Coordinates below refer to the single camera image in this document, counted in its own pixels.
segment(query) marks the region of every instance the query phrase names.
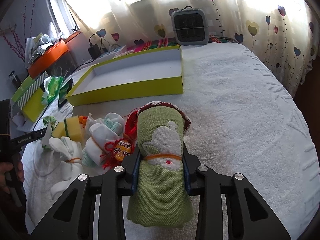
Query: heart pattern curtain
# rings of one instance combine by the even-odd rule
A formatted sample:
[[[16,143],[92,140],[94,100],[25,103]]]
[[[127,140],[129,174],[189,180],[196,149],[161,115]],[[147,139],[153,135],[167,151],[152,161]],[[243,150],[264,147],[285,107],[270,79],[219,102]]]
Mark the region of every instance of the heart pattern curtain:
[[[66,0],[84,34],[103,43],[139,45],[174,37],[171,14],[186,7],[205,12],[209,33],[235,38],[294,96],[312,69],[319,24],[304,0]]]

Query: rolled green towel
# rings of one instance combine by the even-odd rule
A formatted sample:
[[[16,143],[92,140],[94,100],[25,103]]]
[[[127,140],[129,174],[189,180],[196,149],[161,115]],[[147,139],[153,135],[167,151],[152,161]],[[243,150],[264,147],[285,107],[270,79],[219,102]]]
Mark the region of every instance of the rolled green towel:
[[[151,102],[139,110],[138,146],[144,159],[127,219],[145,227],[167,228],[181,228],[191,220],[181,161],[183,130],[189,125],[188,117],[169,103]]]

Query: metal bolt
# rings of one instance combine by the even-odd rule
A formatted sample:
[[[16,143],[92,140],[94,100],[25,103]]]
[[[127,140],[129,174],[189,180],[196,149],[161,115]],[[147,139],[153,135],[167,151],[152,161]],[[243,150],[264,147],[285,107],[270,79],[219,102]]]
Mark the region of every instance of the metal bolt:
[[[78,176],[78,179],[80,180],[80,181],[83,181],[83,180],[86,180],[87,179],[87,175],[85,175],[85,174],[80,174],[79,176]]]
[[[208,167],[205,166],[205,165],[200,165],[200,166],[198,167],[198,169],[199,169],[199,171],[207,171],[207,170],[208,170]]]
[[[238,179],[238,180],[243,180],[244,176],[241,173],[237,173],[235,175],[235,178]]]
[[[124,167],[122,167],[122,166],[116,166],[115,167],[115,171],[116,172],[121,172],[121,171],[123,171],[124,170]]]

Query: orange container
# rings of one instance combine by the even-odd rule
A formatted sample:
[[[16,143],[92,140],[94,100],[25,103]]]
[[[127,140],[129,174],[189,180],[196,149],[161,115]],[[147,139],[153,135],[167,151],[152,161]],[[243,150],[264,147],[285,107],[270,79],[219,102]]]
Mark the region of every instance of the orange container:
[[[59,41],[31,65],[31,67],[28,69],[30,77],[34,79],[66,52],[68,52],[67,45],[64,41]]]

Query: plaid blanket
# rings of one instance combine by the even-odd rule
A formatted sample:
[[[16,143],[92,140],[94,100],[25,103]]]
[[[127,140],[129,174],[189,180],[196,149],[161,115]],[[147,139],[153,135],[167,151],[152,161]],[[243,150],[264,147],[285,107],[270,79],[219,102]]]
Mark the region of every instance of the plaid blanket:
[[[215,37],[213,35],[210,35],[209,43],[211,42],[216,42],[216,43],[233,42],[234,43],[235,41],[228,37]],[[139,51],[148,50],[148,49],[175,46],[177,44],[178,43],[175,38],[165,38],[165,39],[156,40],[156,41],[147,41],[144,44],[139,44],[139,45],[129,47],[128,50],[134,49],[134,52],[139,52]]]

